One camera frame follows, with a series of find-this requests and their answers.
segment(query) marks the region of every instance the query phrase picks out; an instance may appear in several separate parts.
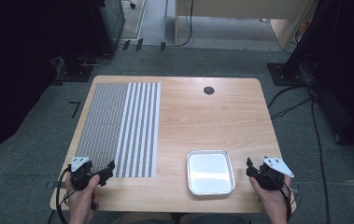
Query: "wooden table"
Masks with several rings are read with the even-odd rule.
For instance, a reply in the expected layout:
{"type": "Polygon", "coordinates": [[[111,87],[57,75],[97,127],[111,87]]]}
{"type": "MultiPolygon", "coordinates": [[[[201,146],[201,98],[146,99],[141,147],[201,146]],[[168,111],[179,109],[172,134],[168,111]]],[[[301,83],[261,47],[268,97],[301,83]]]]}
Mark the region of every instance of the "wooden table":
{"type": "MultiPolygon", "coordinates": [[[[315,0],[194,0],[192,16],[271,19],[276,39],[280,47],[286,49],[302,21],[312,10],[314,2],[315,0]]],[[[178,45],[178,17],[190,15],[191,0],[176,0],[176,45],[178,45]]]]}
{"type": "MultiPolygon", "coordinates": [[[[161,101],[157,175],[110,178],[99,188],[100,210],[259,213],[262,206],[246,176],[247,157],[254,165],[280,150],[263,98],[254,78],[100,76],[92,83],[63,169],[75,156],[97,83],[160,82],[161,101]],[[211,95],[204,87],[212,87],[211,95]],[[230,156],[235,189],[222,197],[193,196],[188,188],[187,156],[197,149],[223,149],[230,156]]],[[[50,202],[55,209],[55,192],[50,202]]]]}

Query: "striped mat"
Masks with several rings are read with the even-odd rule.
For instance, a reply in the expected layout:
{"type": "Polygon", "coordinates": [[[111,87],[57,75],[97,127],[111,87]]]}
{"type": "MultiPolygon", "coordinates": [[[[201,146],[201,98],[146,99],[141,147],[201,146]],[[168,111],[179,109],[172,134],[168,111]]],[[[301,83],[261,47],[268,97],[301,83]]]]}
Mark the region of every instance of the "striped mat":
{"type": "Polygon", "coordinates": [[[160,83],[98,83],[76,156],[92,171],[115,160],[115,177],[156,175],[160,83]]]}

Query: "hand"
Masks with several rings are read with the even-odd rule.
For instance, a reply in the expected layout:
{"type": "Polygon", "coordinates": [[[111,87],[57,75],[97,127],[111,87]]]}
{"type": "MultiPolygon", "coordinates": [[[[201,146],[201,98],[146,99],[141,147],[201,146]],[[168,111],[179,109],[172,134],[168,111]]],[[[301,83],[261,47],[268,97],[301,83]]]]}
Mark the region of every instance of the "hand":
{"type": "MultiPolygon", "coordinates": [[[[249,182],[252,188],[258,194],[263,205],[264,213],[269,218],[272,224],[287,223],[287,206],[285,205],[284,196],[279,190],[265,190],[261,188],[255,178],[250,177],[249,182]]],[[[290,177],[284,177],[284,183],[290,186],[290,177]]],[[[286,188],[283,188],[287,197],[290,195],[286,188]]]]}
{"type": "MultiPolygon", "coordinates": [[[[84,190],[77,190],[68,198],[70,224],[88,224],[92,221],[92,218],[94,217],[94,211],[91,209],[92,203],[99,203],[98,192],[96,189],[99,181],[99,175],[93,176],[84,190]]],[[[73,192],[70,173],[66,176],[65,186],[67,192],[73,192]]]]}

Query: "metal tray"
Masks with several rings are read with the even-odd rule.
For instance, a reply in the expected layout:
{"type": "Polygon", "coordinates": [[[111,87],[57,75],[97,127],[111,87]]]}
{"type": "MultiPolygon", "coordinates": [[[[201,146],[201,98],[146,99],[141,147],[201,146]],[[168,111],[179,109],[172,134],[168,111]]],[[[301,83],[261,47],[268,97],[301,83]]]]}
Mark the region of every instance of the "metal tray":
{"type": "Polygon", "coordinates": [[[197,196],[229,194],[235,188],[232,165],[224,150],[196,150],[188,155],[188,182],[197,196]]]}

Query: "black circular hole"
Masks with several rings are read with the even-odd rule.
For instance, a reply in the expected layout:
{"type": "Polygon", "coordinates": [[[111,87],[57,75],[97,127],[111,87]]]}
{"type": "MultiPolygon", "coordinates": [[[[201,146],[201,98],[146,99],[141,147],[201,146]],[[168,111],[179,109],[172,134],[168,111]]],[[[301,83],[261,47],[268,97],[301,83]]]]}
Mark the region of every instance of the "black circular hole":
{"type": "Polygon", "coordinates": [[[214,88],[212,88],[212,87],[205,87],[205,88],[204,88],[204,92],[205,92],[205,94],[211,95],[211,94],[213,94],[215,91],[214,91],[214,88]]]}

